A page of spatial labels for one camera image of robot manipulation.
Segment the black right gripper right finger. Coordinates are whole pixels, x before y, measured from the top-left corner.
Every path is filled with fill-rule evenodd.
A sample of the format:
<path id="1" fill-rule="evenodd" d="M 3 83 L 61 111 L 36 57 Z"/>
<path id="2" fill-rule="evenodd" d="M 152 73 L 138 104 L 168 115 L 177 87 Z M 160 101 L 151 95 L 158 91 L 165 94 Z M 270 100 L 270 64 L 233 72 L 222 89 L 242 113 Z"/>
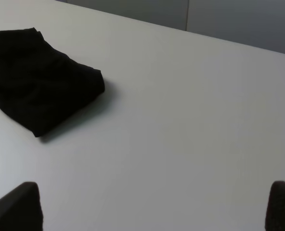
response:
<path id="1" fill-rule="evenodd" d="M 285 231 L 285 181 L 275 181 L 271 186 L 265 230 Z"/>

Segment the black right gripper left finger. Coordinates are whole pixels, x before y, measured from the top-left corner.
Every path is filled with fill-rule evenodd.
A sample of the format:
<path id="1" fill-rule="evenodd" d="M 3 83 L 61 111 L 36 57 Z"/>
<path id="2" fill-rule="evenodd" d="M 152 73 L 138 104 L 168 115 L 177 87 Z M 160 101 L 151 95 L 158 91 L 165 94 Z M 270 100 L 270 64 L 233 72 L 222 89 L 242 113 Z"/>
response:
<path id="1" fill-rule="evenodd" d="M 43 231 L 38 185 L 24 182 L 0 199 L 0 231 Z"/>

